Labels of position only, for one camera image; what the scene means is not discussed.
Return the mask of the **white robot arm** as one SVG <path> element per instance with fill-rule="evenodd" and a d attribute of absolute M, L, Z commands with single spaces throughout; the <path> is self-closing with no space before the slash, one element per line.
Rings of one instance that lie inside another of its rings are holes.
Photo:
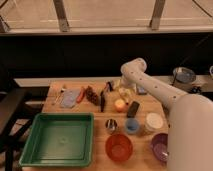
<path fill-rule="evenodd" d="M 142 86 L 169 111 L 167 171 L 213 171 L 213 101 L 145 73 L 136 58 L 121 66 L 123 82 Z"/>

